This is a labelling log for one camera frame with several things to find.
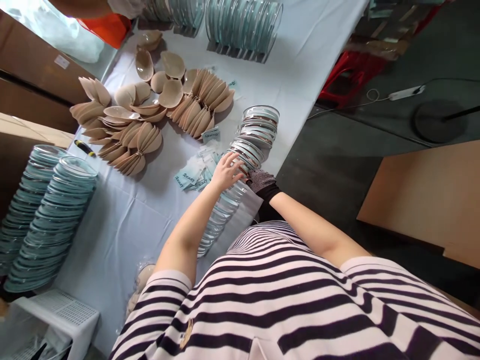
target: white plastic basket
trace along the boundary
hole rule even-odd
[[[82,360],[89,349],[99,312],[66,293],[53,289],[10,304],[0,326],[0,360],[30,360],[41,346],[47,328],[72,340],[67,360]],[[51,348],[40,360],[60,360],[64,354]]]

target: concrete floor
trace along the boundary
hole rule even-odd
[[[364,88],[354,104],[369,102],[365,94],[377,89],[383,99],[393,92],[420,86],[435,78],[468,78],[480,81],[480,1],[456,0],[438,12],[412,41],[406,53],[390,63],[382,74]],[[410,118],[423,102],[436,99],[458,102],[465,109],[480,105],[480,82],[438,80],[425,92],[397,101],[381,101],[347,110],[346,116],[385,129],[413,141],[423,142],[410,126]],[[480,112],[468,117],[464,135],[449,144],[480,139]],[[438,146],[424,142],[426,146]]]
[[[480,80],[480,1],[456,0],[445,5],[412,42],[365,87],[352,104],[368,102],[440,77]],[[286,193],[349,234],[371,253],[396,261],[413,274],[480,309],[480,270],[447,259],[442,249],[356,221],[382,157],[438,146],[419,138],[410,117],[432,99],[478,106],[480,82],[436,81],[423,94],[382,101],[309,120],[283,167],[278,184]],[[323,109],[313,108],[312,114]],[[450,144],[480,139],[480,112],[469,115],[464,135]]]
[[[307,121],[277,183],[367,251],[478,307],[480,270],[443,257],[440,248],[356,220],[382,158],[423,149],[427,146],[329,112]]]

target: right hand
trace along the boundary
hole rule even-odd
[[[263,170],[250,171],[248,173],[250,177],[246,181],[248,187],[260,198],[267,203],[277,195],[281,193],[281,190],[277,186],[277,179],[271,174]]]
[[[236,152],[227,152],[218,162],[215,172],[211,177],[210,187],[216,188],[220,193],[231,187],[238,180],[244,177],[242,172],[236,174],[243,161],[237,161],[232,165],[232,161],[238,158]]]

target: black fingerless glove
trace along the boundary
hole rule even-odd
[[[263,170],[255,170],[248,173],[250,177],[246,184],[252,191],[265,202],[269,203],[272,198],[282,191],[277,186],[274,176]]]

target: black and white striped shirt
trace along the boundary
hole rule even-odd
[[[246,229],[194,287],[154,273],[111,360],[464,359],[480,322],[398,264],[340,269],[284,221]]]

